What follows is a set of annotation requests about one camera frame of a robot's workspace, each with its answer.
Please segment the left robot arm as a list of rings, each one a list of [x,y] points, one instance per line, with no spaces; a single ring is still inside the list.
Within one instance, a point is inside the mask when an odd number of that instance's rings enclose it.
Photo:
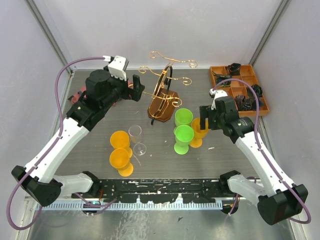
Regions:
[[[84,193],[95,198],[101,189],[100,180],[89,171],[77,175],[58,176],[60,164],[119,99],[138,102],[145,86],[140,77],[132,76],[133,86],[126,79],[111,75],[109,70],[92,71],[85,80],[86,90],[66,113],[62,127],[42,151],[25,166],[15,166],[12,176],[21,187],[42,207],[47,207],[59,197]]]

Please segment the gold wine glass rack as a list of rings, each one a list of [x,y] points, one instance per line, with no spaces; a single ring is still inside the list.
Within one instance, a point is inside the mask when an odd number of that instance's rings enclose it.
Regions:
[[[171,119],[174,110],[183,104],[178,93],[170,90],[171,82],[181,81],[184,86],[189,86],[193,82],[189,77],[173,77],[174,63],[188,64],[190,68],[194,69],[198,66],[198,62],[193,59],[178,60],[165,57],[158,51],[151,51],[149,53],[149,57],[152,59],[161,57],[168,60],[168,64],[160,73],[154,72],[148,66],[141,66],[138,69],[141,74],[145,74],[147,71],[150,71],[152,74],[158,76],[153,93],[144,92],[144,94],[151,96],[151,103],[147,109],[147,115],[150,118],[150,124],[153,125],[155,121],[164,123]]]

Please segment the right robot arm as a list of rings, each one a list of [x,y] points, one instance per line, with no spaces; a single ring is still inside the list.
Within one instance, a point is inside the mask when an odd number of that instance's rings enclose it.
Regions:
[[[302,212],[308,196],[303,185],[295,184],[266,149],[248,117],[240,117],[234,99],[223,90],[214,91],[213,102],[200,107],[200,128],[222,130],[247,157],[262,184],[256,184],[232,170],[219,177],[219,191],[225,197],[238,194],[250,201],[269,225],[291,219]]]

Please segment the green goblet front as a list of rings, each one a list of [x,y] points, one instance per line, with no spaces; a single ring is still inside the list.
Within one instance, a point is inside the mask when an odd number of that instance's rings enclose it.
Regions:
[[[194,138],[194,130],[189,125],[180,125],[175,128],[174,136],[174,151],[179,155],[185,155]]]

